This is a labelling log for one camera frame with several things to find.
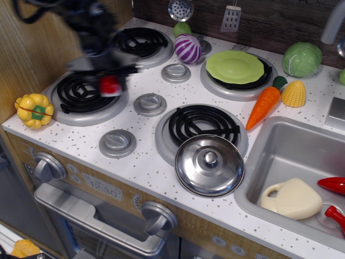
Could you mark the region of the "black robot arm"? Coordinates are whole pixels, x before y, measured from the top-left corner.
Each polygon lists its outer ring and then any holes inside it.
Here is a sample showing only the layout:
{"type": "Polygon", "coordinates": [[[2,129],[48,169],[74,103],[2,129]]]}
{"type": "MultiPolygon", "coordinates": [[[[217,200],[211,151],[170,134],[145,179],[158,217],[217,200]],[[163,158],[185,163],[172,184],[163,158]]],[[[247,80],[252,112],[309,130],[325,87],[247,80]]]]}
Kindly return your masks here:
{"type": "Polygon", "coordinates": [[[116,19],[100,1],[29,1],[36,13],[24,17],[19,1],[13,1],[17,17],[26,24],[36,22],[44,13],[53,12],[77,33],[82,57],[70,62],[74,76],[83,76],[96,84],[103,97],[117,97],[127,89],[126,77],[138,72],[137,56],[121,53],[112,40],[116,19]]]}

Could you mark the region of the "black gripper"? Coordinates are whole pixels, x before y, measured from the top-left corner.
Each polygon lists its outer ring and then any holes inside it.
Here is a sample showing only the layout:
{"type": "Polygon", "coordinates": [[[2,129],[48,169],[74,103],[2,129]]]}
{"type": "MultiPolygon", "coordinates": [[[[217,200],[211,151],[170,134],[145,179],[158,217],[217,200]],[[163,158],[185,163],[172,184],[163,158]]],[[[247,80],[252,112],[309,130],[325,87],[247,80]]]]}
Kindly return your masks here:
{"type": "Polygon", "coordinates": [[[118,76],[121,91],[127,90],[127,78],[138,73],[143,66],[139,57],[118,49],[111,49],[99,55],[83,55],[66,64],[66,69],[80,75],[118,76]]]}

